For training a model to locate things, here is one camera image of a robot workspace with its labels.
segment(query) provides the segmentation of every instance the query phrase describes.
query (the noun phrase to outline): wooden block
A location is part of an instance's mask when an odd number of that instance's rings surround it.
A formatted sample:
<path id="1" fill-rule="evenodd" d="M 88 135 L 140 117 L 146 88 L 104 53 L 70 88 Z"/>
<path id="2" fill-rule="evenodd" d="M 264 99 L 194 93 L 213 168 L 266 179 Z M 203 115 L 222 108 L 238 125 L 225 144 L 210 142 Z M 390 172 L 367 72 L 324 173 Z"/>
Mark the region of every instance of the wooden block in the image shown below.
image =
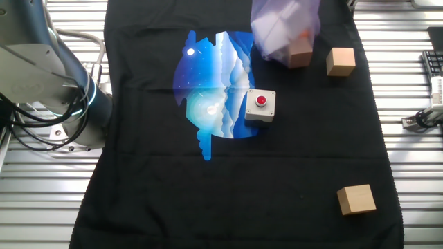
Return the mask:
<path id="1" fill-rule="evenodd" d="M 287 47 L 287 64 L 290 69 L 309 66 L 312 58 L 312 46 L 308 37 L 300 37 Z"/>
<path id="2" fill-rule="evenodd" d="M 328 76 L 349 76 L 355 68 L 353 48 L 333 48 L 326 59 Z"/>
<path id="3" fill-rule="evenodd" d="M 361 214 L 376 210 L 369 185 L 344 187 L 337 192 L 343 215 Z"/>

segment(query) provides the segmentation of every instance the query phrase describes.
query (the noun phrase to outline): emergency stop button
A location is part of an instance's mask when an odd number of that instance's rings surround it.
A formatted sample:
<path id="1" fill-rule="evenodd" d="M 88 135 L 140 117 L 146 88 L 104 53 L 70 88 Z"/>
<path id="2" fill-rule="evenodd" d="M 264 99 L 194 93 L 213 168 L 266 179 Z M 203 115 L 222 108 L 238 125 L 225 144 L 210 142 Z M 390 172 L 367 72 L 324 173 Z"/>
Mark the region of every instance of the emergency stop button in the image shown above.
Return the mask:
<path id="1" fill-rule="evenodd" d="M 263 95 L 260 95 L 260 96 L 258 96 L 256 99 L 255 99 L 255 103 L 256 103 L 256 105 L 258 105 L 259 107 L 264 107 L 265 105 L 266 105 L 266 102 L 267 102 L 268 100 L 266 99 L 266 97 L 264 97 Z"/>

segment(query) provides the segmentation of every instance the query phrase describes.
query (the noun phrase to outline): translucent plastic bag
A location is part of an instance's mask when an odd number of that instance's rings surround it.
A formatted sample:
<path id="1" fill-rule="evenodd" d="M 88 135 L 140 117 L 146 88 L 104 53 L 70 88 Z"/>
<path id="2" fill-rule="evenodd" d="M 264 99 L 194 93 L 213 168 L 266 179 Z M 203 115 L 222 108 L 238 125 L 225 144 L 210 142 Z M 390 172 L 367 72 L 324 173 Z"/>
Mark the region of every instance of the translucent plastic bag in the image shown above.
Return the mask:
<path id="1" fill-rule="evenodd" d="M 253 0 L 251 28 L 263 58 L 289 68 L 309 66 L 319 6 L 320 0 Z"/>

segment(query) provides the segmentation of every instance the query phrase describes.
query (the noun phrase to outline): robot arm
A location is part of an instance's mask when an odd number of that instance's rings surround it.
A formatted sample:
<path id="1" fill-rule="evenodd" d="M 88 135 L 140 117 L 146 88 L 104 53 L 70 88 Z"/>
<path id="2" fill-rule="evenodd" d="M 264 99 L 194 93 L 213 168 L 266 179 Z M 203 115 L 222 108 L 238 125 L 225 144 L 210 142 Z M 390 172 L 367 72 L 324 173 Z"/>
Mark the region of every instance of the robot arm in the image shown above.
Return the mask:
<path id="1" fill-rule="evenodd" d="M 61 33 L 79 36 L 69 31 Z M 112 99 L 96 84 L 100 80 L 103 42 L 96 40 L 102 52 L 90 76 L 60 39 L 42 0 L 0 1 L 0 34 L 3 98 L 17 104 L 40 102 L 59 121 L 65 117 L 64 131 L 77 144 L 92 149 L 104 146 Z"/>
<path id="2" fill-rule="evenodd" d="M 401 122 L 403 128 L 415 132 L 443 123 L 443 74 L 431 78 L 431 106 L 417 112 L 415 116 L 401 119 Z"/>

